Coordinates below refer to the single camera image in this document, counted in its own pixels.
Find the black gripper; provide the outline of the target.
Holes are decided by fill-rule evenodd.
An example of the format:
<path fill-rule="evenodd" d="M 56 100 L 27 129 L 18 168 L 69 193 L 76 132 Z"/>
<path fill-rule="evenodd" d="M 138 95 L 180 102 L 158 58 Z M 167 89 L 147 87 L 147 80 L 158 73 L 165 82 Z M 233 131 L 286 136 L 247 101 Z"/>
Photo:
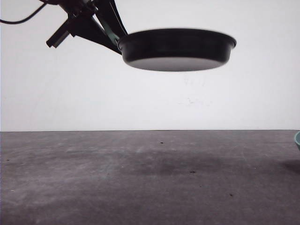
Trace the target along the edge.
<path fill-rule="evenodd" d="M 58 47 L 68 35 L 90 40 L 121 54 L 120 38 L 128 33 L 114 0 L 49 0 L 67 13 L 67 20 L 47 40 L 49 47 Z"/>

